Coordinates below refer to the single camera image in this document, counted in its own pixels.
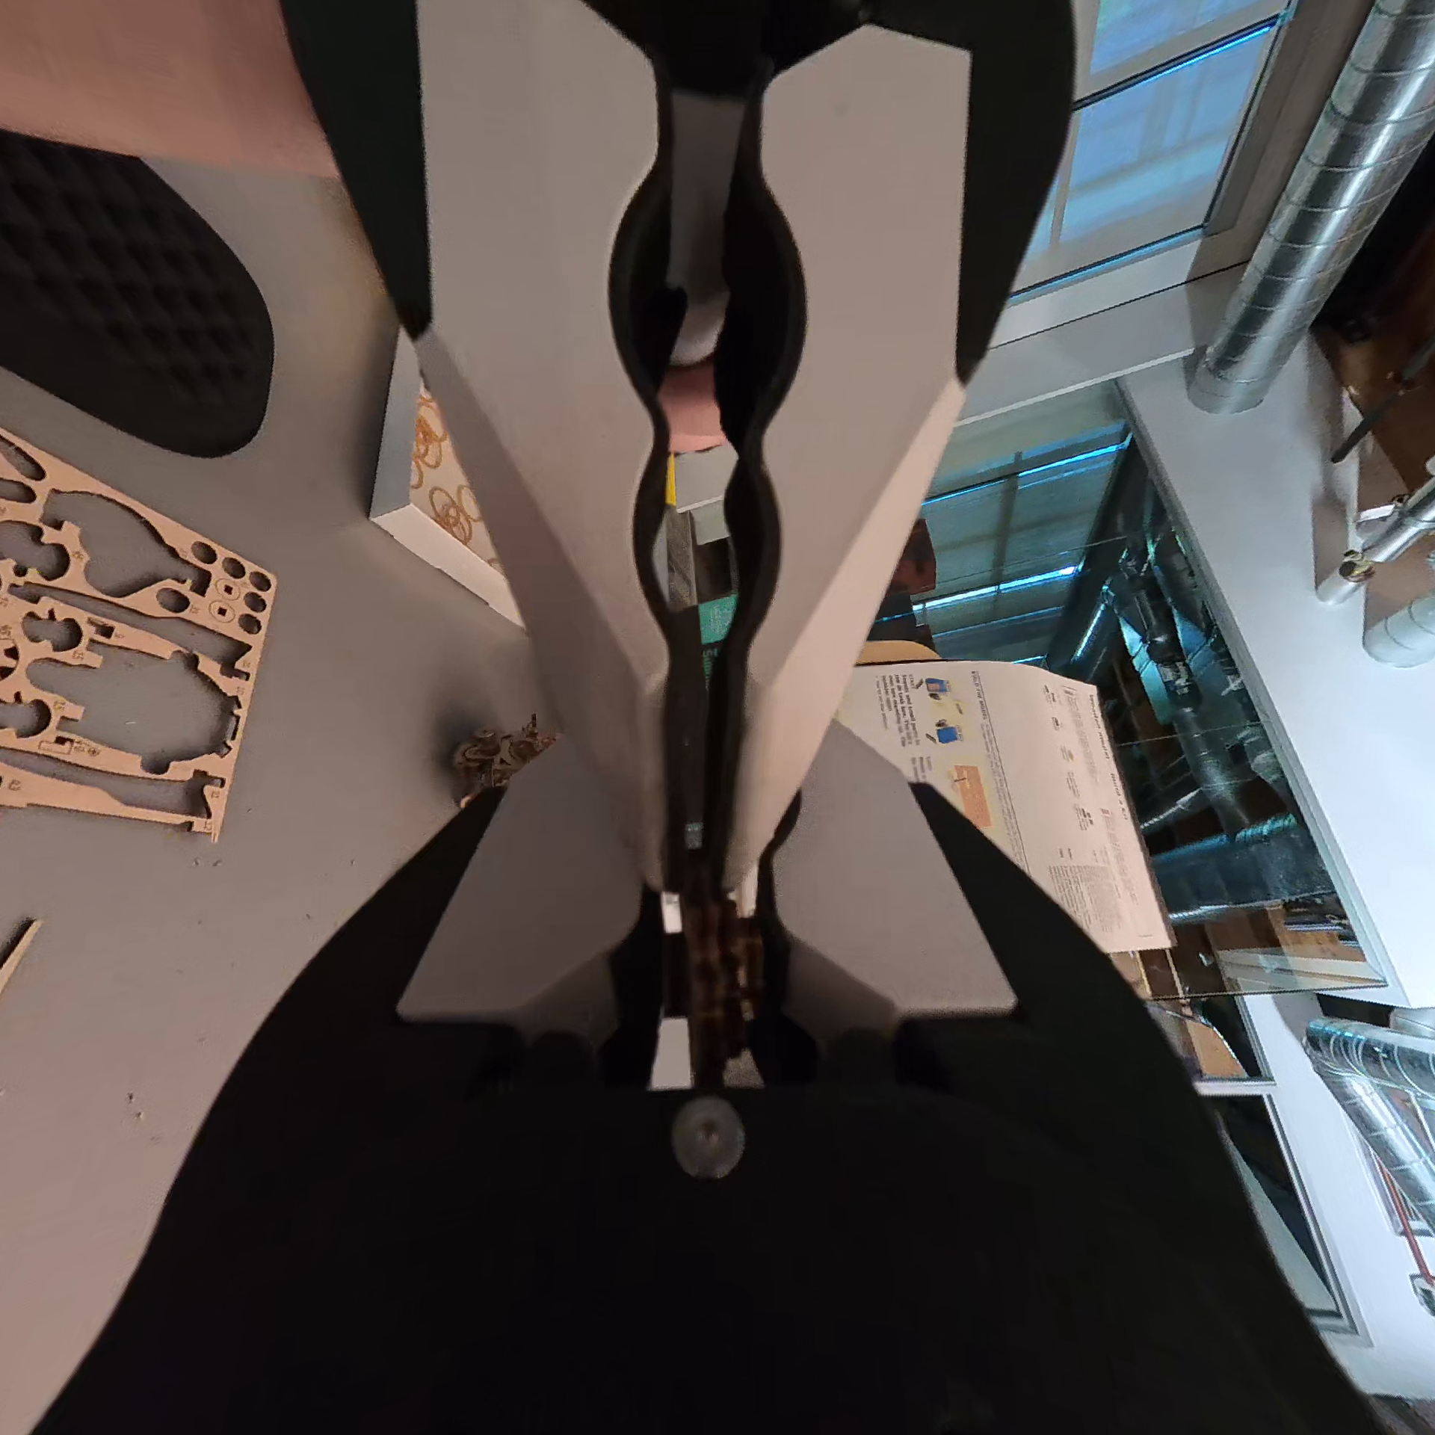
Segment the large window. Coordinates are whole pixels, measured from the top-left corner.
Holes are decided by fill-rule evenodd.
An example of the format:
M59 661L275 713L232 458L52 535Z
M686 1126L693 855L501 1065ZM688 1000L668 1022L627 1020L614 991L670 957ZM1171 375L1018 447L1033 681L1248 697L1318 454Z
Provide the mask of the large window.
M1074 2L1067 151L1013 282L1031 300L1200 237L1288 2Z

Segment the person's left hand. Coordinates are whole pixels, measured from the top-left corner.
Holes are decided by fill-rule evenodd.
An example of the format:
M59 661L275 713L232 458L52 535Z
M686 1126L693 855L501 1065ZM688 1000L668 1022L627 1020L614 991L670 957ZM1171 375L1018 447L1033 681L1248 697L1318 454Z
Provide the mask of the person's left hand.
M670 366L659 386L659 404L672 456L702 454L727 442L713 356L693 366Z

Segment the laser-cut wooden parts sheet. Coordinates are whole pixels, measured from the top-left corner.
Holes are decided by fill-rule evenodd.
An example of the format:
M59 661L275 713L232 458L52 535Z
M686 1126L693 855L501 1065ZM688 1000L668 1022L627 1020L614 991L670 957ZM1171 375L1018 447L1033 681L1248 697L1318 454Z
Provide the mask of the laser-cut wooden parts sheet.
M63 505L124 514L156 548L133 582L99 580L93 523ZM2 810L117 817L217 842L273 618L278 582L232 548L2 431L2 528L27 553L2 555ZM217 733L185 756L81 731L83 704L43 668L99 672L108 657L190 672L217 702Z

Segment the dark wooden gear stack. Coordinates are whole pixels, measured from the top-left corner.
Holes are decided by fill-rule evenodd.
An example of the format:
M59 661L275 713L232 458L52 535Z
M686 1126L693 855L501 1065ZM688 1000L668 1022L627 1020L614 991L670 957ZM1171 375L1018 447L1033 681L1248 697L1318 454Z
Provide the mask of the dark wooden gear stack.
M720 1090L727 1067L749 1049L749 1027L760 1013L760 930L702 853L686 860L675 914L677 932L666 934L663 1015L686 1022L695 1088Z

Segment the black model kit box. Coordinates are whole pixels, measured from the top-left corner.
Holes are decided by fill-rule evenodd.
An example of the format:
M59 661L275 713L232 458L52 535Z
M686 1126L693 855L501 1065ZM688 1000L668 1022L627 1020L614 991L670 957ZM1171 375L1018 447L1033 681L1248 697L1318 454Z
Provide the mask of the black model kit box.
M708 688L738 605L738 562L720 499L666 510L668 602L675 616L677 778L686 846L704 830Z

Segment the silver spiral air duct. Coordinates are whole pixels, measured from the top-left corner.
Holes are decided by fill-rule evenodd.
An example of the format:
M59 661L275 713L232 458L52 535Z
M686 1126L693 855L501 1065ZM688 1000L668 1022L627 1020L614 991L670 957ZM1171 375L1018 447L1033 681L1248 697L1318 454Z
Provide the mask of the silver spiral air duct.
M1433 1313L1433 1009L1392 1009L1385 1027L1320 1015L1304 1051L1365 1142L1415 1261L1415 1297Z
M1433 138L1433 5L1374 2L1291 171L1189 399L1264 404Z

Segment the person's left forearm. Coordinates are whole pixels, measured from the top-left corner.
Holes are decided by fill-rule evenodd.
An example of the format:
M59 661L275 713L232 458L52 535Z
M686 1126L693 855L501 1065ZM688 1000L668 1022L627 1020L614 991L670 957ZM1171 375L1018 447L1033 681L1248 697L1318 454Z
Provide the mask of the person's left forearm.
M336 178L280 2L5 2L2 129Z

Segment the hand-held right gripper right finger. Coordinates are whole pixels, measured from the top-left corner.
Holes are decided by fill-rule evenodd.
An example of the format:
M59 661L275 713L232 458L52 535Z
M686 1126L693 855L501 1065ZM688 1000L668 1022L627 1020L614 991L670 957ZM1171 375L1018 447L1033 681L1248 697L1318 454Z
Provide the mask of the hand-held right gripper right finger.
M805 1031L1009 1015L1015 995L900 769L839 722L760 718L740 758L740 880L769 860Z

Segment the printed instruction sheet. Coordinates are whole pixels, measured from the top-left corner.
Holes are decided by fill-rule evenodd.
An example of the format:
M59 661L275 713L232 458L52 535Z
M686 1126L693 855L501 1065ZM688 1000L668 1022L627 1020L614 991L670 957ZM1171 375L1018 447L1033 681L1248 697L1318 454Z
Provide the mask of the printed instruction sheet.
M1108 954L1173 943L1099 690L1031 663L855 668L839 722L930 785Z

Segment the small wooden model assembly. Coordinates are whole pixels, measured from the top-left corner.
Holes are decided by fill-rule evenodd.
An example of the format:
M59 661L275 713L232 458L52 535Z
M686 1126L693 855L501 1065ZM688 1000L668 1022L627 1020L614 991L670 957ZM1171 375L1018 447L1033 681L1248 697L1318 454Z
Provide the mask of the small wooden model assembly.
M469 805L481 794L503 790L555 742L557 736L542 731L537 715L530 715L519 729L483 727L469 733L451 754L458 808Z

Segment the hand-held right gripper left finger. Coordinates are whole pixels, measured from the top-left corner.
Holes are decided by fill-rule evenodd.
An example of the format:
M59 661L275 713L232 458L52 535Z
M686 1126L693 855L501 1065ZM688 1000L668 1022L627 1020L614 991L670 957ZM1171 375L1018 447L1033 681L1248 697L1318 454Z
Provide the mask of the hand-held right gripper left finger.
M560 738L505 787L397 1013L514 1031L614 1031L609 957L645 884L609 796Z

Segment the silver insulated pipes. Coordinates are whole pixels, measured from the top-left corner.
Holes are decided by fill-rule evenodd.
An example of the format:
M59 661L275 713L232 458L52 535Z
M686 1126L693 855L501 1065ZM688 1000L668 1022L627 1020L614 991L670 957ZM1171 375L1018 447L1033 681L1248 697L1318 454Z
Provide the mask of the silver insulated pipes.
M1397 499L1376 528L1349 548L1315 596L1324 605L1340 605L1361 593L1374 573L1392 564L1417 542L1433 537L1433 458L1426 458L1426 481L1412 494ZM1372 623L1363 634L1363 648L1374 661L1390 668L1419 668L1433 661L1433 589Z

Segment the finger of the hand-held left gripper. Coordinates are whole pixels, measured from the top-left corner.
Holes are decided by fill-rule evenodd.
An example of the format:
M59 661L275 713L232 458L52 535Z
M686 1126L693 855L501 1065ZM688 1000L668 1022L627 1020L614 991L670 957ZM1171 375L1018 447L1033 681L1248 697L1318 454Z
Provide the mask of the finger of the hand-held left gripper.
M666 426L634 338L666 228L668 77L587 2L417 2L422 377L562 731L650 887L668 862L668 636L639 555Z
M718 375L756 501L731 675L724 889L815 763L963 402L959 239L970 56L857 27L747 102Z

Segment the white box with rings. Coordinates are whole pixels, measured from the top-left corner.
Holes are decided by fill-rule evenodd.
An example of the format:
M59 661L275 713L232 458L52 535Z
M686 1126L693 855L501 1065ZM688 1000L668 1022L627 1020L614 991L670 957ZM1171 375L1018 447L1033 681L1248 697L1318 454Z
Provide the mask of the white box with rings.
M501 618L523 625L512 584L406 332L397 334L393 350L368 514L424 564L449 575Z

